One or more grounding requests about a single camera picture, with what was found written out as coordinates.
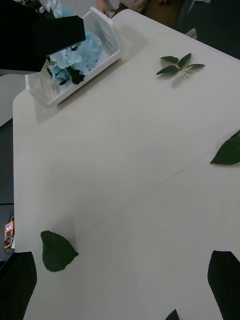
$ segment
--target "black object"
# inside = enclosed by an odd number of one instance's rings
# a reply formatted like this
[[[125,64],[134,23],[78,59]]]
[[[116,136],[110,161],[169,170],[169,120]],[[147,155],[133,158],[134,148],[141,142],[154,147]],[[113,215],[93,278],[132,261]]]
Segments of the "black object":
[[[86,39],[79,16],[53,19],[38,0],[27,3],[0,0],[0,74],[40,72],[46,56]]]
[[[240,319],[240,262],[228,251],[213,251],[207,273],[223,320]]]
[[[22,320],[36,283],[33,254],[14,253],[0,269],[0,319]]]

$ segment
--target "white table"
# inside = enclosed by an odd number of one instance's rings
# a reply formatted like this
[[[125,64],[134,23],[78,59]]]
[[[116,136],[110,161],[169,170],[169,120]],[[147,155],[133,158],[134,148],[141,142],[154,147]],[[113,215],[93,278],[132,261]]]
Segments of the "white table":
[[[240,168],[209,162],[240,128],[240,64],[130,10],[114,17],[122,61],[58,107],[14,101],[16,250],[38,282],[25,319],[219,320],[213,250],[240,259]],[[160,57],[206,67],[158,79]],[[64,271],[40,233],[68,238]]]

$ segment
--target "artificial hydrangea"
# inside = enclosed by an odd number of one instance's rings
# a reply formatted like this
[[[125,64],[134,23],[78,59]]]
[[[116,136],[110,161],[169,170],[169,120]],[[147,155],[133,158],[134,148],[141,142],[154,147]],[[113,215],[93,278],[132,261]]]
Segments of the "artificial hydrangea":
[[[73,13],[60,2],[56,4],[56,0],[48,1],[47,8],[52,9],[55,18],[73,16]],[[97,65],[103,53],[102,42],[88,30],[85,30],[85,37],[84,42],[49,56],[46,68],[56,85],[64,84],[71,78],[67,68],[77,70],[80,75],[85,76]]]

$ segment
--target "person's hand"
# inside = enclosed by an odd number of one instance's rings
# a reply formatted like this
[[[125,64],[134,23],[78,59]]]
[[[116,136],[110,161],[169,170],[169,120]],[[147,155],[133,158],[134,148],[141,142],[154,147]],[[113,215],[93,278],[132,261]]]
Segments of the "person's hand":
[[[109,18],[109,11],[106,6],[105,0],[96,0],[96,8]]]

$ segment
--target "orange device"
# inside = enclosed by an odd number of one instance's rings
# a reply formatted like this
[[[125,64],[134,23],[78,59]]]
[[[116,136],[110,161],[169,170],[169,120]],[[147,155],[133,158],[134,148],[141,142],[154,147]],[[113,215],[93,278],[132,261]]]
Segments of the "orange device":
[[[4,248],[11,248],[14,241],[14,220],[5,225]]]

